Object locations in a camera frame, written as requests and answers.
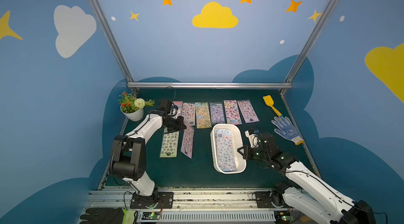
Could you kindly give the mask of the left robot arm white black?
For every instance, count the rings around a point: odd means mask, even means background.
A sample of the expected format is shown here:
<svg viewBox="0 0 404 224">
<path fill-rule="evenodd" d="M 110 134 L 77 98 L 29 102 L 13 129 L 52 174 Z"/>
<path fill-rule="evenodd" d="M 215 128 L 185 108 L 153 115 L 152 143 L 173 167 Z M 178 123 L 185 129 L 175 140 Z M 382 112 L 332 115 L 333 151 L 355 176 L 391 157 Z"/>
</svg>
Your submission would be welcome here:
<svg viewBox="0 0 404 224">
<path fill-rule="evenodd" d="M 177 111 L 178 106 L 172 101 L 161 100 L 134 130 L 113 140 L 108 170 L 136 190 L 131 208 L 152 208 L 159 204 L 158 187 L 146 172 L 146 145 L 161 128 L 167 128 L 168 133 L 187 128 L 182 116 L 175 118 Z"/>
</svg>

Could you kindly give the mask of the pink bear sticker sheet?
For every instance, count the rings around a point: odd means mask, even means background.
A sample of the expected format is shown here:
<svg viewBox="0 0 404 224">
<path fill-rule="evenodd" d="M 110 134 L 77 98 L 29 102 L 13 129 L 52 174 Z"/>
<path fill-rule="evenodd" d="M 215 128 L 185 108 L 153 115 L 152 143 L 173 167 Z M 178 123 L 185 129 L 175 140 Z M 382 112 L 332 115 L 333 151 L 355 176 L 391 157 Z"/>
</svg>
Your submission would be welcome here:
<svg viewBox="0 0 404 224">
<path fill-rule="evenodd" d="M 237 104 L 243 115 L 245 123 L 249 124 L 259 122 L 259 118 L 257 117 L 257 114 L 255 113 L 249 100 L 239 100 Z"/>
</svg>

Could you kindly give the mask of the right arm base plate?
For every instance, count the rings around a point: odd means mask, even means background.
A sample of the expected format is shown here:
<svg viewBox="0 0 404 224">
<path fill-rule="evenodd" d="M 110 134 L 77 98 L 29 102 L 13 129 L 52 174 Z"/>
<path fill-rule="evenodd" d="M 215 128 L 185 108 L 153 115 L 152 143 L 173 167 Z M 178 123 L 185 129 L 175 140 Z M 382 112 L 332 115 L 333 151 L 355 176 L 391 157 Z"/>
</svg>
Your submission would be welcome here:
<svg viewBox="0 0 404 224">
<path fill-rule="evenodd" d="M 256 191 L 253 198 L 258 208 L 294 208 L 286 204 L 283 194 L 279 191 Z"/>
</svg>

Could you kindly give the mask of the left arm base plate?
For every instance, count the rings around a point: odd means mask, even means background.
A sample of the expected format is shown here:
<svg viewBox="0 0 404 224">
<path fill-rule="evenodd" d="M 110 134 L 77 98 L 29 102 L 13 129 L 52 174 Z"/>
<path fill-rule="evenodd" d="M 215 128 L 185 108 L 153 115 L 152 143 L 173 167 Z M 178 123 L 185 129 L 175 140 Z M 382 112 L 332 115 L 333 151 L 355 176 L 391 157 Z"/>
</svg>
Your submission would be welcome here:
<svg viewBox="0 0 404 224">
<path fill-rule="evenodd" d="M 130 209 L 172 209 L 173 207 L 173 192 L 158 192 L 151 196 L 140 196 L 134 194 L 130 200 Z"/>
</svg>

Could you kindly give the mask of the light pink sticker sheet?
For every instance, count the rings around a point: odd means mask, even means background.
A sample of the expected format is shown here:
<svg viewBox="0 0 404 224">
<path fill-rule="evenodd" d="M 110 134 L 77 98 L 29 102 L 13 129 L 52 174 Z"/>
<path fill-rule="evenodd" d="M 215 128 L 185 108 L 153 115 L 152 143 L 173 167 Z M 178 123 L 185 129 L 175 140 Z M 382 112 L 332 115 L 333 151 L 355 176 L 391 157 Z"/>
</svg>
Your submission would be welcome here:
<svg viewBox="0 0 404 224">
<path fill-rule="evenodd" d="M 186 122 L 185 126 L 186 129 L 184 130 L 183 134 L 181 152 L 188 158 L 192 159 L 195 130 L 194 127 L 191 126 L 189 122 Z"/>
</svg>

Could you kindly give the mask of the pink bonbon drop sticker sheet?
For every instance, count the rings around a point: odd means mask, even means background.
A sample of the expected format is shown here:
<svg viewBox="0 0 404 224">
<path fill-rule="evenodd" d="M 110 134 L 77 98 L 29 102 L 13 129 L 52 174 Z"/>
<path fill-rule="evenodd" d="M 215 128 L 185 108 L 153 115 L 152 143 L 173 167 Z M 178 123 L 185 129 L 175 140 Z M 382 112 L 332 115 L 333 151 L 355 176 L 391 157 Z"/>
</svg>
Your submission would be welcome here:
<svg viewBox="0 0 404 224">
<path fill-rule="evenodd" d="M 183 103 L 182 106 L 182 116 L 184 118 L 184 122 L 194 126 L 196 124 L 196 105 L 195 103 Z"/>
</svg>

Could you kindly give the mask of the green panda sticker sheet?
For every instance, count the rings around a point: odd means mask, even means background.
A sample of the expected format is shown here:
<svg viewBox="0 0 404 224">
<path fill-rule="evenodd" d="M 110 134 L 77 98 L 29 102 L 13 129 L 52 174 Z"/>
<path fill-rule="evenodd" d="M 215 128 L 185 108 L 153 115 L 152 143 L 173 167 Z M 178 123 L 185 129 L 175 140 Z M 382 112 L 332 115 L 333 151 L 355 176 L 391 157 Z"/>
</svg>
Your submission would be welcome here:
<svg viewBox="0 0 404 224">
<path fill-rule="evenodd" d="M 206 129 L 211 127 L 209 105 L 208 103 L 195 103 L 196 105 L 196 125 L 197 129 Z"/>
</svg>

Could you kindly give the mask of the purple sticker sheet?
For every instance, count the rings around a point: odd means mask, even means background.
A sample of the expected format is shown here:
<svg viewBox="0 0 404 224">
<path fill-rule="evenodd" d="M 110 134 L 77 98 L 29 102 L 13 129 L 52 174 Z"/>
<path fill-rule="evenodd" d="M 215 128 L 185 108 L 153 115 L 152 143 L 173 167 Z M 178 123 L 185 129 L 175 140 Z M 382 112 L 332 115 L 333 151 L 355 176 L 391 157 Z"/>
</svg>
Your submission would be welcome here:
<svg viewBox="0 0 404 224">
<path fill-rule="evenodd" d="M 210 117 L 211 124 L 214 126 L 216 124 L 225 123 L 224 108 L 222 103 L 210 103 Z"/>
</svg>

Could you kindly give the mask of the white plastic storage box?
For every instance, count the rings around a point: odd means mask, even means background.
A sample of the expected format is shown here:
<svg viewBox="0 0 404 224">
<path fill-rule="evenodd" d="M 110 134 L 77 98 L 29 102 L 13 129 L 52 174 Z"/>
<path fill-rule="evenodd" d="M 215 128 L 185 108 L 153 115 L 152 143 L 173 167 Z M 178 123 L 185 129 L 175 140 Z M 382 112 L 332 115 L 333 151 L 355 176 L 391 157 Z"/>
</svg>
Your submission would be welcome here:
<svg viewBox="0 0 404 224">
<path fill-rule="evenodd" d="M 219 169 L 219 167 L 217 165 L 216 143 L 215 143 L 215 130 L 217 130 L 217 129 L 228 129 L 232 133 L 233 151 L 234 151 L 235 163 L 236 163 L 236 168 L 237 168 L 236 171 L 223 172 Z M 223 174 L 236 174 L 236 173 L 244 172 L 244 170 L 247 167 L 246 160 L 244 160 L 242 155 L 237 152 L 237 149 L 243 146 L 241 132 L 238 129 L 238 127 L 235 125 L 232 125 L 232 124 L 216 124 L 210 133 L 210 138 L 211 138 L 211 152 L 212 152 L 212 157 L 213 157 L 213 164 L 214 164 L 214 168 L 216 169 L 216 171 L 221 172 Z"/>
</svg>

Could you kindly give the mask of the white lilac sticker sheet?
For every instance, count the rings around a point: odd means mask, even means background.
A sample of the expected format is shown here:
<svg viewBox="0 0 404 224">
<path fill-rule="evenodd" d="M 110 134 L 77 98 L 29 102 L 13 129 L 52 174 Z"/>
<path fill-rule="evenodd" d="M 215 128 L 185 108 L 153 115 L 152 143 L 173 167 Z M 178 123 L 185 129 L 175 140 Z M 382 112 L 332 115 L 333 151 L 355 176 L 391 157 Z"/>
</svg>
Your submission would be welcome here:
<svg viewBox="0 0 404 224">
<path fill-rule="evenodd" d="M 233 136 L 228 129 L 215 130 L 217 165 L 223 172 L 236 171 Z"/>
</svg>

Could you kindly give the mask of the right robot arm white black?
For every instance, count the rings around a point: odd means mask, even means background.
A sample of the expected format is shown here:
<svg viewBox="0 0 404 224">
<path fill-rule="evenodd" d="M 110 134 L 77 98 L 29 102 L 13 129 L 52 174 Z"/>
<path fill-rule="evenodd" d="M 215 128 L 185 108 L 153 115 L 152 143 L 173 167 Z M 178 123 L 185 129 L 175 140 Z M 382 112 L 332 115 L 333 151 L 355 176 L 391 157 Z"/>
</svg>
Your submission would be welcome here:
<svg viewBox="0 0 404 224">
<path fill-rule="evenodd" d="M 245 160 L 265 163 L 299 186 L 280 183 L 270 192 L 275 207 L 291 207 L 318 224 L 374 224 L 376 212 L 363 200 L 354 201 L 328 185 L 290 153 L 281 151 L 275 138 L 247 130 L 250 143 L 238 148 Z"/>
</svg>

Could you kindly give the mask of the pink blue cat sticker sheet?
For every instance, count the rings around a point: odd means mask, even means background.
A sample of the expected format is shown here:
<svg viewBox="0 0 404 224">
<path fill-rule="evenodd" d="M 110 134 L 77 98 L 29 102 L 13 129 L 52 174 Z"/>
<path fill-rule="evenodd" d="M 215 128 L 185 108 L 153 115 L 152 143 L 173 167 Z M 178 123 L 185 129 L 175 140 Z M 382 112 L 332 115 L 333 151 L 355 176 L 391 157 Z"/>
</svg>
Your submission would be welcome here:
<svg viewBox="0 0 404 224">
<path fill-rule="evenodd" d="M 182 101 L 174 101 L 173 103 L 178 106 L 178 114 L 176 116 L 176 118 L 177 118 L 178 116 L 182 115 L 183 102 Z"/>
</svg>

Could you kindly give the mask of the pale green sticker sheet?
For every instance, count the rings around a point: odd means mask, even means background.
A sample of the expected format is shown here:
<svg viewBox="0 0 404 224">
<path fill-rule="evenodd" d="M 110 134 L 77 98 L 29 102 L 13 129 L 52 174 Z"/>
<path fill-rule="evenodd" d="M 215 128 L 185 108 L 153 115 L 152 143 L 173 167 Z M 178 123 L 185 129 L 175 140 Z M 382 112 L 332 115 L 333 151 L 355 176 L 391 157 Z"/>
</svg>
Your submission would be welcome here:
<svg viewBox="0 0 404 224">
<path fill-rule="evenodd" d="M 159 157 L 160 158 L 177 157 L 178 140 L 179 140 L 179 131 L 168 133 L 167 128 L 165 128 Z"/>
</svg>

